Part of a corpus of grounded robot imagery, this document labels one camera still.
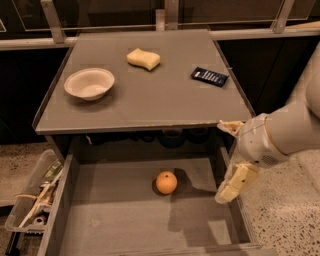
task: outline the terrazzo floor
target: terrazzo floor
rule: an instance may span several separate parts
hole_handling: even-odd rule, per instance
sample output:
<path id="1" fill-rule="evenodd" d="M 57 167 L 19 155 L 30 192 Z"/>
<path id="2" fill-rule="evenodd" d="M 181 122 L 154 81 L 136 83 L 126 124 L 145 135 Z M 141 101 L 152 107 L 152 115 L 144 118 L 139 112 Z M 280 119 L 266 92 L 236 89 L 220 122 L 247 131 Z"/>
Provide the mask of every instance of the terrazzo floor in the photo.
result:
<path id="1" fill-rule="evenodd" d="M 0 145 L 0 206 L 13 202 L 47 143 Z M 234 155 L 233 160 L 240 160 Z M 287 163 L 262 169 L 243 204 L 262 248 L 279 256 L 320 256 L 320 151 L 305 151 Z M 0 216 L 0 255 L 10 233 Z M 36 255 L 39 239 L 24 239 L 21 255 Z"/>

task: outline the drawer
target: drawer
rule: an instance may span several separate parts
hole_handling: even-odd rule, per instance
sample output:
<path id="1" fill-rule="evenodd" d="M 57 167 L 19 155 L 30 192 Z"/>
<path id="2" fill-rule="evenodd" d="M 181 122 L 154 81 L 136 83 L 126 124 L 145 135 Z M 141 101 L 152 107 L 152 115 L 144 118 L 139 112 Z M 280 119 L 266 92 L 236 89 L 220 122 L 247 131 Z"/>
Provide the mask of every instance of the drawer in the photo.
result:
<path id="1" fill-rule="evenodd" d="M 75 136 L 38 255 L 209 255 L 258 248 L 239 201 L 214 200 L 215 140 L 167 149 L 157 141 L 92 146 Z M 167 169 L 178 187 L 164 196 L 154 181 Z"/>

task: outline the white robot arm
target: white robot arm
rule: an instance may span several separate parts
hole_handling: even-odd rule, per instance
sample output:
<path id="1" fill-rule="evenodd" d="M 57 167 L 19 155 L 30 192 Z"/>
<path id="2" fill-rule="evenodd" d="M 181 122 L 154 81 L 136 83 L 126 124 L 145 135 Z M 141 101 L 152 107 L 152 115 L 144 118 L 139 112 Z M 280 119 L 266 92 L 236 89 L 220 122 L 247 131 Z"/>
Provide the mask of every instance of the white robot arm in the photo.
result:
<path id="1" fill-rule="evenodd" d="M 296 152 L 320 148 L 320 73 L 308 84 L 305 101 L 246 123 L 220 122 L 218 128 L 236 138 L 238 152 L 246 160 L 230 164 L 218 189 L 216 201 L 227 203 L 254 182 L 259 167 L 270 168 Z"/>

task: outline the sponge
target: sponge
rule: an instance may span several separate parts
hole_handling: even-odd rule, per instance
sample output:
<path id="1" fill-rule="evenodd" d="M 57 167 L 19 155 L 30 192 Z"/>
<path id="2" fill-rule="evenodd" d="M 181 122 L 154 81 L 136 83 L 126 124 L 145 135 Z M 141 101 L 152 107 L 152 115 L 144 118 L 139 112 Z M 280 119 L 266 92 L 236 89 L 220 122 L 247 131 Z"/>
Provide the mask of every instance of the sponge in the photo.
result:
<path id="1" fill-rule="evenodd" d="M 127 55 L 127 60 L 131 65 L 151 71 L 160 63 L 160 56 L 154 52 L 147 52 L 137 48 Z"/>

